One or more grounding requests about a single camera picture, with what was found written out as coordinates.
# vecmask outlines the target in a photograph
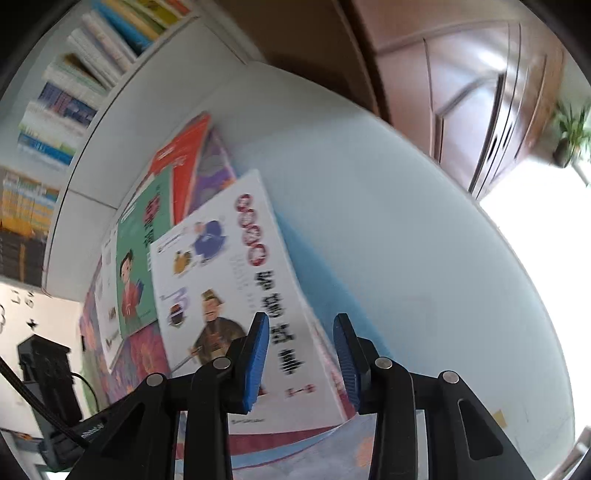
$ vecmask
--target black hair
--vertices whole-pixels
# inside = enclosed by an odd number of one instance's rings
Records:
[[[121,271],[123,270],[123,264],[125,263],[126,260],[129,260],[130,262],[133,262],[133,260],[134,260],[134,251],[132,249],[129,249],[129,252],[127,252],[125,254],[125,256],[123,257],[123,260],[121,260],[121,265],[119,266],[119,276],[121,276]]]

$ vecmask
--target purple book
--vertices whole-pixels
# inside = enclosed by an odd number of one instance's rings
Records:
[[[187,198],[185,217],[236,181],[228,152],[213,128],[207,134],[201,159],[197,162],[193,175],[194,186]]]

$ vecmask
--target black cable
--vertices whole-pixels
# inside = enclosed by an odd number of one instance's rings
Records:
[[[89,443],[84,438],[74,432],[74,430],[66,425],[60,417],[56,416],[35,395],[31,393],[31,391],[21,382],[21,379],[17,377],[17,375],[12,371],[12,369],[7,365],[1,356],[0,374],[2,374],[2,376],[8,380],[8,383],[10,383],[12,387],[21,394],[21,397],[24,398],[25,401],[37,411],[37,413],[43,416],[43,418],[51,423],[57,430],[62,432],[72,442],[75,442],[82,448],[85,449],[88,447]]]
[[[99,412],[100,411],[100,407],[99,407],[99,400],[98,398],[96,398],[96,393],[93,390],[93,388],[90,386],[90,384],[88,383],[88,380],[85,379],[82,375],[79,375],[75,372],[70,372],[70,375],[76,378],[80,378],[80,380],[82,380],[86,386],[88,387],[88,389],[90,390],[90,393],[92,393],[92,396],[95,398],[95,404],[96,404],[96,411]]]

